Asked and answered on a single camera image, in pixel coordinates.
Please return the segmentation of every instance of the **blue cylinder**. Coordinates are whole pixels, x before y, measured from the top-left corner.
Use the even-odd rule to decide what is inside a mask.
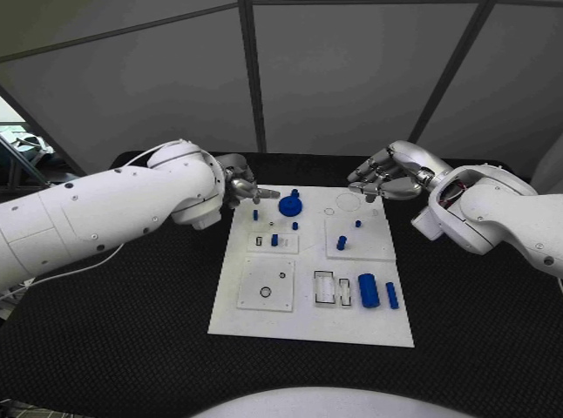
[[[294,196],[286,196],[277,204],[279,212],[287,216],[296,216],[303,211],[303,202]]]
[[[338,237],[338,244],[335,245],[335,248],[342,251],[345,249],[345,244],[346,244],[346,237],[343,235],[341,235]]]
[[[375,277],[369,273],[359,276],[359,291],[364,307],[378,307],[380,298],[378,289],[375,287]]]
[[[398,309],[397,293],[394,291],[394,284],[391,281],[385,284],[385,292],[388,293],[388,303],[391,305],[391,309]]]

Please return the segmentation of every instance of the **blue disc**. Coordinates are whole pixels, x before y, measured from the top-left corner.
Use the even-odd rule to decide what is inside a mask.
[[[290,216],[296,216],[302,210],[303,210],[303,202],[300,201],[300,199],[294,196],[286,196],[280,201],[279,201],[279,212],[290,217]]]

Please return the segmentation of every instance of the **circular hole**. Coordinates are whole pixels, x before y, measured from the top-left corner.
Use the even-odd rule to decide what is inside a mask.
[[[270,289],[270,287],[264,286],[264,287],[260,289],[260,295],[261,295],[264,298],[267,298],[267,297],[271,295],[271,289]]]

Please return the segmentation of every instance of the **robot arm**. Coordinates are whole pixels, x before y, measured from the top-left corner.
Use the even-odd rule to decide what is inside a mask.
[[[543,272],[563,279],[563,194],[538,196],[499,167],[455,170],[421,147],[394,142],[356,168],[349,190],[388,199],[413,199],[427,190],[429,205],[413,226],[434,240],[446,234],[470,253],[511,243]]]
[[[218,209],[244,198],[276,198],[257,188],[244,157],[218,160],[186,141],[124,166],[0,205],[0,291],[153,232],[165,219],[203,229]]]

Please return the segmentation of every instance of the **black textured mat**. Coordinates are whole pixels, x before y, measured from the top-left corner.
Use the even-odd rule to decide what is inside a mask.
[[[248,154],[263,184],[345,185],[362,157]],[[453,166],[465,161],[450,161]],[[170,222],[32,289],[0,332],[0,396],[75,414],[183,416],[292,386],[401,394],[483,417],[563,417],[563,299],[501,245],[430,242],[424,199],[384,203],[416,348],[208,335],[231,211]],[[97,261],[84,261],[89,265]]]

